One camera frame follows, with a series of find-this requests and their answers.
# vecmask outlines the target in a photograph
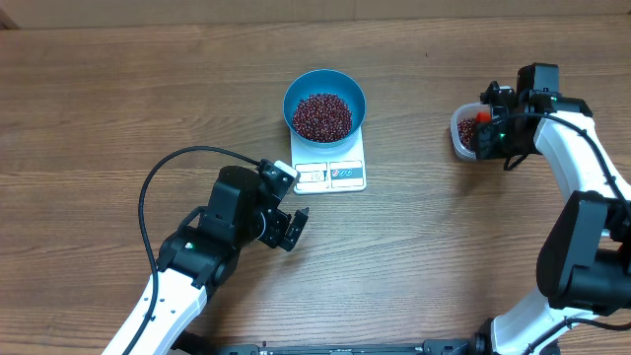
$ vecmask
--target red beans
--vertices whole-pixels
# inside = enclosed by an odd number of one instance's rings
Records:
[[[457,133],[464,148],[471,150],[471,138],[473,137],[473,127],[475,118],[466,118],[457,123]]]
[[[301,136],[314,142],[330,143],[350,133],[351,115],[348,105],[337,95],[315,94],[300,100],[292,123]]]

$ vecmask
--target wooden table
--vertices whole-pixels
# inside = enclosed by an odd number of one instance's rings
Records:
[[[99,354],[149,276],[136,203],[178,148],[290,162],[285,90],[321,67],[368,98],[368,189],[310,206],[290,253],[253,244],[189,330],[217,344],[418,342],[469,336],[535,286],[563,203],[547,164],[467,164],[449,119],[492,80],[561,67],[631,178],[631,18],[557,17],[0,33],[0,353]],[[147,197],[155,250],[218,170],[191,154]],[[609,321],[623,322],[619,312]],[[628,353],[631,333],[580,326],[564,354]]]

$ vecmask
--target clear plastic container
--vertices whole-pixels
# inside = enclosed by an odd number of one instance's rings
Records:
[[[466,104],[457,109],[452,116],[451,131],[454,151],[456,151],[456,155],[464,161],[475,162],[475,152],[468,150],[464,147],[462,142],[460,142],[460,136],[457,132],[457,124],[467,118],[475,118],[479,112],[491,113],[491,107],[483,103]]]

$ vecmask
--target white scale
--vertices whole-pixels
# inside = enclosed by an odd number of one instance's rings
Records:
[[[361,127],[347,142],[319,148],[301,141],[291,132],[292,166],[300,173],[297,194],[363,191],[366,160]]]

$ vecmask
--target blue bowl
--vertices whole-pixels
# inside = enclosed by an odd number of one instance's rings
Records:
[[[331,143],[319,143],[311,141],[296,132],[294,124],[294,112],[298,108],[300,100],[306,100],[312,94],[334,94],[342,99],[351,110],[353,125],[348,135]],[[366,117],[366,97],[359,85],[348,75],[330,69],[318,69],[303,74],[296,79],[287,89],[283,101],[283,113],[289,129],[302,142],[319,148],[333,148],[344,144],[359,131]]]

